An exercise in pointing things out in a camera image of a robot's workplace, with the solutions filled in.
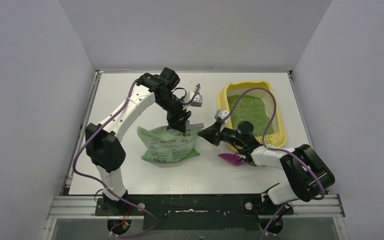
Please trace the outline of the white bag sealing clip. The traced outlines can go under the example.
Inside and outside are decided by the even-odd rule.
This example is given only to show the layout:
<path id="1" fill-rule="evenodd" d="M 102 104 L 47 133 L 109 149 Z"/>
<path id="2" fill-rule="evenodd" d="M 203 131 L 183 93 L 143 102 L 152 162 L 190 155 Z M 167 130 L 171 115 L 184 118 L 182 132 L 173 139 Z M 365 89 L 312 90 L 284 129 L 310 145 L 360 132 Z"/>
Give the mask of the white bag sealing clip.
<path id="1" fill-rule="evenodd" d="M 186 131 L 200 131 L 204 128 L 203 123 L 190 123 L 189 120 L 185 122 L 185 130 Z"/>

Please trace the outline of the green cat litter bag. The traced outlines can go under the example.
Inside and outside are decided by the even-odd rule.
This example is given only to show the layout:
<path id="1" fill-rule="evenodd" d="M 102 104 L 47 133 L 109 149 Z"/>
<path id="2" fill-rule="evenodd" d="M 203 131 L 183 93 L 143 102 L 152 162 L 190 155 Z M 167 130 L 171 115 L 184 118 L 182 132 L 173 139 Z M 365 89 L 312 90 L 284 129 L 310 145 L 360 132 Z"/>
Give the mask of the green cat litter bag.
<path id="1" fill-rule="evenodd" d="M 171 164 L 197 157 L 200 153 L 195 149 L 195 145 L 201 130 L 194 128 L 180 132 L 167 126 L 148 130 L 139 126 L 136 129 L 137 135 L 147 148 L 141 159 L 152 163 Z"/>

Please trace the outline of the magenta plastic scoop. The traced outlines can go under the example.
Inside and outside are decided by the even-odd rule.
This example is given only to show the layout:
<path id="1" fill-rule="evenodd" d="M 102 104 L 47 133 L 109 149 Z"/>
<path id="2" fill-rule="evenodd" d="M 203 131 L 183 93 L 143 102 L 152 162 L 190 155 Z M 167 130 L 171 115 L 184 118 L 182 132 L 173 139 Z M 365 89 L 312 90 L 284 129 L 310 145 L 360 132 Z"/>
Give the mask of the magenta plastic scoop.
<path id="1" fill-rule="evenodd" d="M 218 156 L 223 159 L 224 161 L 228 162 L 229 164 L 235 166 L 235 167 L 238 167 L 238 166 L 241 166 L 243 164 L 245 164 L 246 162 L 244 161 L 244 158 L 239 155 L 238 153 L 220 153 L 218 154 Z"/>

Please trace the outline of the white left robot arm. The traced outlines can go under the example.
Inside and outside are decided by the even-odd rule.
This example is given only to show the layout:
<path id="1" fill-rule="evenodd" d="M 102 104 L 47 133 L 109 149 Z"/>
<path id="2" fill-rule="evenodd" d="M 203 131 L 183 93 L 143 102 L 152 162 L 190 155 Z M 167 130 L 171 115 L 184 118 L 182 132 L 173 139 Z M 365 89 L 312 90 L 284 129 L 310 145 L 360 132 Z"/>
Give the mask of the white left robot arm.
<path id="1" fill-rule="evenodd" d="M 144 73 L 130 86 L 127 97 L 107 118 L 98 124 L 89 123 L 85 129 L 85 149 L 96 165 L 103 182 L 103 195 L 109 199 L 108 208 L 116 215 L 127 211 L 127 189 L 123 183 L 121 165 L 126 152 L 121 141 L 136 119 L 151 105 L 157 104 L 167 112 L 168 127 L 185 133 L 191 112 L 173 94 L 180 77 L 165 67 L 160 74 Z"/>

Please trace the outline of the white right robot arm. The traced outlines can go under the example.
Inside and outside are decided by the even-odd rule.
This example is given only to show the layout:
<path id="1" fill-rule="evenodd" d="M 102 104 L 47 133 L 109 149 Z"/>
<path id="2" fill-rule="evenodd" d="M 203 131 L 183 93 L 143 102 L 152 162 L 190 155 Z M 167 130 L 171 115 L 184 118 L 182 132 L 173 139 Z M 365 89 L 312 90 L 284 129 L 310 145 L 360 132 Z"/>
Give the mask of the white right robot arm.
<path id="1" fill-rule="evenodd" d="M 308 144 L 296 148 L 264 146 L 253 135 L 254 126 L 241 121 L 236 130 L 223 127 L 220 120 L 198 133 L 214 146 L 221 142 L 236 147 L 243 161 L 251 166 L 282 170 L 287 180 L 276 183 L 262 194 L 261 207 L 269 214 L 281 204 L 294 200 L 309 202 L 321 200 L 336 179 L 332 171 Z"/>

